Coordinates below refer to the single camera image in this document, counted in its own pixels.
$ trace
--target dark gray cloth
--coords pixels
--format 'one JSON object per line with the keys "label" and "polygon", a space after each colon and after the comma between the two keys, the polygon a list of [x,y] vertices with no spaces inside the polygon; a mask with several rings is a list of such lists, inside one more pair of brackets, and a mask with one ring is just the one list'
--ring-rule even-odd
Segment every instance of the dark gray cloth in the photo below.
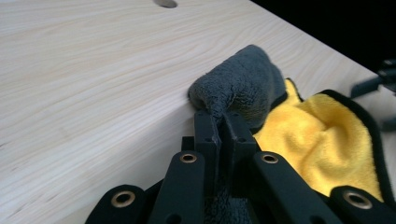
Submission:
{"label": "dark gray cloth", "polygon": [[260,128],[271,107],[286,99],[284,78],[259,47],[249,45],[195,80],[189,98],[218,124],[227,110],[241,114],[250,129]]}

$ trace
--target light wood surface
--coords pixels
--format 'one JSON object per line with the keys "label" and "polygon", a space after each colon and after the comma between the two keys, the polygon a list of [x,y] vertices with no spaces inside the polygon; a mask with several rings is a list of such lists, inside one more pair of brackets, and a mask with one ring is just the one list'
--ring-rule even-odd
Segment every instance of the light wood surface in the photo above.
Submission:
{"label": "light wood surface", "polygon": [[[163,178],[193,135],[187,88],[249,44],[305,98],[375,76],[248,0],[0,1],[0,223],[83,223],[109,189]],[[396,114],[387,90],[358,102]]]}

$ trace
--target towel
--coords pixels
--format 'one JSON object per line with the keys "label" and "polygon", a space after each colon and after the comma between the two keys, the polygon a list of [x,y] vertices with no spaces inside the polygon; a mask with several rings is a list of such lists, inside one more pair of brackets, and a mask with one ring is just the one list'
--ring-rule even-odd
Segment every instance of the towel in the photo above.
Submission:
{"label": "towel", "polygon": [[272,107],[286,99],[279,69],[260,47],[248,45],[195,80],[188,96],[221,124],[227,110],[242,115],[251,130],[263,125]]}
{"label": "towel", "polygon": [[326,90],[303,100],[286,79],[288,99],[254,137],[282,155],[314,190],[363,189],[395,208],[380,132],[370,114],[343,94]]}

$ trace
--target tabletop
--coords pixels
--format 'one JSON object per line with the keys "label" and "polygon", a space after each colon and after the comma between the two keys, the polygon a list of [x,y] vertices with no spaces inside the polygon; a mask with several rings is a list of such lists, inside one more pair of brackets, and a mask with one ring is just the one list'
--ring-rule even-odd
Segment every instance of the tabletop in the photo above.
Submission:
{"label": "tabletop", "polygon": [[[303,98],[375,76],[248,0],[159,2],[0,1],[0,223],[83,223],[109,189],[162,179],[193,135],[188,87],[247,45]],[[390,101],[357,100],[378,120]]]}

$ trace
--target gray towel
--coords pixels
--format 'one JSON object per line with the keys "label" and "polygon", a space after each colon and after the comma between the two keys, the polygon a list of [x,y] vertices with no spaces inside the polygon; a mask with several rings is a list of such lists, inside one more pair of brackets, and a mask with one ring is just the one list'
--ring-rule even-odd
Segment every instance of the gray towel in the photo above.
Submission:
{"label": "gray towel", "polygon": [[248,127],[260,129],[271,107],[286,99],[284,78],[259,47],[249,45],[189,88],[197,109],[207,109],[218,124],[227,110],[241,114]]}
{"label": "gray towel", "polygon": [[[284,101],[287,94],[279,69],[261,48],[249,45],[192,83],[189,98],[197,109],[207,109],[218,124],[223,113],[232,110],[257,132],[271,108]],[[205,224],[251,223],[247,200],[231,198],[224,179],[219,185],[215,200],[205,200]]]}

